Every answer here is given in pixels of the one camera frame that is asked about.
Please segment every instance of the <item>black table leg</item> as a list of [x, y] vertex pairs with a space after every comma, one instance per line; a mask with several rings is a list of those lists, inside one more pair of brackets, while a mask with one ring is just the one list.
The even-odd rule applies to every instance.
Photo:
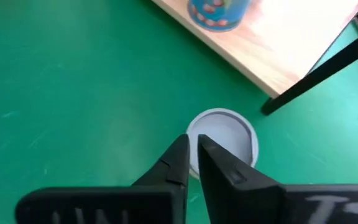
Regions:
[[347, 47], [342, 49], [332, 58], [324, 62], [314, 71], [309, 73], [298, 83], [289, 88], [275, 99], [269, 99], [263, 106], [262, 112], [265, 115], [273, 113], [283, 105], [300, 96], [304, 92], [310, 90], [325, 79], [334, 75], [346, 66], [350, 65], [358, 59], [358, 39], [353, 41]]

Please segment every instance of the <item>wooden board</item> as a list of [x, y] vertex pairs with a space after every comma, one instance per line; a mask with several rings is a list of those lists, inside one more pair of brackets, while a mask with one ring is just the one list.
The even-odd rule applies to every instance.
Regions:
[[153, 0], [271, 97], [304, 77], [358, 12], [358, 0], [253, 0], [240, 25], [211, 32], [188, 0]]

